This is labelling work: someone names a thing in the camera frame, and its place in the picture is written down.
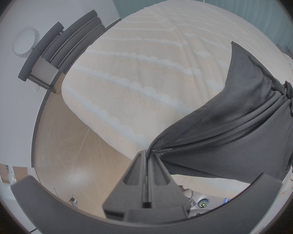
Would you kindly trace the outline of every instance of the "mirror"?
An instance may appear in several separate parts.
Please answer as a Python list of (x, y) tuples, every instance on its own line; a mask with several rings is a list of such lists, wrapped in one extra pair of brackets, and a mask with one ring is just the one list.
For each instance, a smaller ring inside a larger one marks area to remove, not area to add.
[(34, 28), (27, 26), (16, 34), (12, 49), (17, 56), (25, 56), (35, 47), (37, 41), (37, 32)]

